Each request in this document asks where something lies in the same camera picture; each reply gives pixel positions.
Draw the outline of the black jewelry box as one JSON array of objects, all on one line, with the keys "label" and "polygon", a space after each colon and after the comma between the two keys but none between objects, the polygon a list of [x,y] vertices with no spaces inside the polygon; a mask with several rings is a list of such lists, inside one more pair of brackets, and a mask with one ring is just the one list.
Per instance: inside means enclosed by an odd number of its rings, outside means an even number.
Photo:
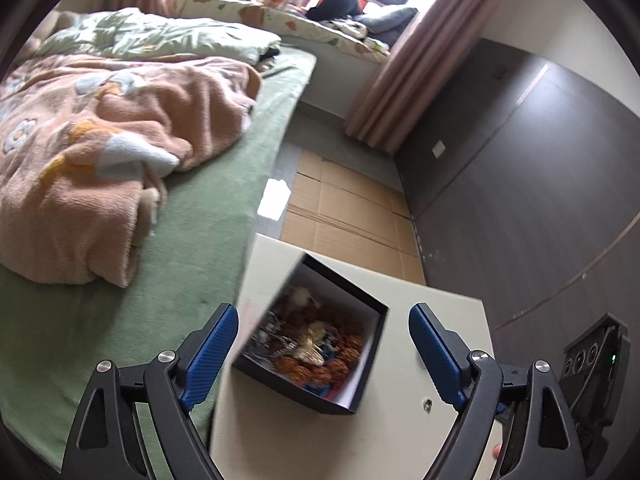
[{"label": "black jewelry box", "polygon": [[388,307],[320,260],[303,255],[233,366],[325,415],[358,411]]}]

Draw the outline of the green bed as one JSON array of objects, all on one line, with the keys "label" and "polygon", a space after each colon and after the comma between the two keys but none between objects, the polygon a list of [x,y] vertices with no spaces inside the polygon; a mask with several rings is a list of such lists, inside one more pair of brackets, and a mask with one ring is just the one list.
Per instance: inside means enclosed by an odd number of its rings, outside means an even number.
[{"label": "green bed", "polygon": [[1,274],[1,415],[41,478],[53,478],[96,364],[148,362],[238,296],[262,193],[316,59],[284,47],[253,122],[210,162],[168,180],[168,202],[131,285],[39,285]]}]

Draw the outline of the flattened cardboard sheets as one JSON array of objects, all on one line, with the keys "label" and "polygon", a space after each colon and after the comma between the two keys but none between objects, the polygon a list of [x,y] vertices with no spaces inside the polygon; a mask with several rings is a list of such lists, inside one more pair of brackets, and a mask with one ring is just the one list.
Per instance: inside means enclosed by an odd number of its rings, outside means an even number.
[{"label": "flattened cardboard sheets", "polygon": [[426,283],[404,194],[310,151],[300,156],[280,240]]}]

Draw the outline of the pink fleece blanket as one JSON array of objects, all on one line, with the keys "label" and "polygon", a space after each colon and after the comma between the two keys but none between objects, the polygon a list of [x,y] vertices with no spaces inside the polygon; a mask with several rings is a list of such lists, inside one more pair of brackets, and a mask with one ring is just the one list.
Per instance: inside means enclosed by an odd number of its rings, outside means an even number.
[{"label": "pink fleece blanket", "polygon": [[41,284],[130,284],[164,181],[228,148],[262,78],[231,58],[33,58],[1,85],[1,262]]}]

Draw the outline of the right pink curtain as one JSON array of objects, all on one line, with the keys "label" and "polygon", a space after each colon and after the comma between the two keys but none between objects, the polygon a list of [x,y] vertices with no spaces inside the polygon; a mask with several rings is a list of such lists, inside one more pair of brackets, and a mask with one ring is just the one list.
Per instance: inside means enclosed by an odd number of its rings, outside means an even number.
[{"label": "right pink curtain", "polygon": [[394,154],[476,44],[502,0],[434,0],[392,47],[350,110],[344,133]]}]

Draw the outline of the grey pillow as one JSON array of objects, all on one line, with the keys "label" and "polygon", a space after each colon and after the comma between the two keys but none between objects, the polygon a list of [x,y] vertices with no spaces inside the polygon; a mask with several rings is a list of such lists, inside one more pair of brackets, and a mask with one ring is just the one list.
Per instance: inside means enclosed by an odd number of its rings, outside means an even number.
[{"label": "grey pillow", "polygon": [[354,20],[367,29],[368,36],[390,48],[418,14],[413,6],[383,6],[373,13],[356,15]]}]

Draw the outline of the light green floral duvet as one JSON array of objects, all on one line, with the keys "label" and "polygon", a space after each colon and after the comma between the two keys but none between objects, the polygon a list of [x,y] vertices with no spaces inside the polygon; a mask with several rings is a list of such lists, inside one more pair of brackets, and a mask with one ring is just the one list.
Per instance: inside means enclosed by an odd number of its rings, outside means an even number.
[{"label": "light green floral duvet", "polygon": [[143,60],[177,54],[200,58],[223,56],[250,64],[280,52],[273,32],[212,18],[165,18],[137,8],[81,14],[43,40],[38,56],[86,54],[101,58]]}]

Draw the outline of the floral window seat cushion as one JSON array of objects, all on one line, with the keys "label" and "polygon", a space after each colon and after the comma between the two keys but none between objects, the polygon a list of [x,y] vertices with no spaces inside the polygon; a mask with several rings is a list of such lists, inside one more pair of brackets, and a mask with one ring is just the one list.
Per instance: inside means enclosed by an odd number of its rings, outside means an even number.
[{"label": "floral window seat cushion", "polygon": [[212,18],[221,22],[241,23],[273,32],[282,38],[297,37],[327,44],[356,58],[378,64],[384,64],[388,58],[388,47],[380,42],[360,40],[338,29],[259,3],[239,0],[174,0],[174,3],[180,18]]}]

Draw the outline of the black bag on sill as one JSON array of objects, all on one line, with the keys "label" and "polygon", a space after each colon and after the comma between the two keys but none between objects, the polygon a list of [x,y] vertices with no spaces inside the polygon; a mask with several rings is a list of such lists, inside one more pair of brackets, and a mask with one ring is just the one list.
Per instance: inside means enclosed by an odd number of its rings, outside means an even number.
[{"label": "black bag on sill", "polygon": [[362,13],[360,0],[322,0],[306,13],[306,19],[322,22],[338,18],[360,15]]}]

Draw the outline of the white wall socket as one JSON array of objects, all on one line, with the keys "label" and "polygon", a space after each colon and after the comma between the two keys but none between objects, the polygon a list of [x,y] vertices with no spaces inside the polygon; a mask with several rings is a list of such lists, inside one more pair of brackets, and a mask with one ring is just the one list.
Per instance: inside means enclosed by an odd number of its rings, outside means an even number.
[{"label": "white wall socket", "polygon": [[440,156],[442,156],[442,154],[444,154],[444,151],[446,151],[446,146],[442,143],[442,141],[437,141],[432,147],[432,153],[435,158],[439,158]]}]

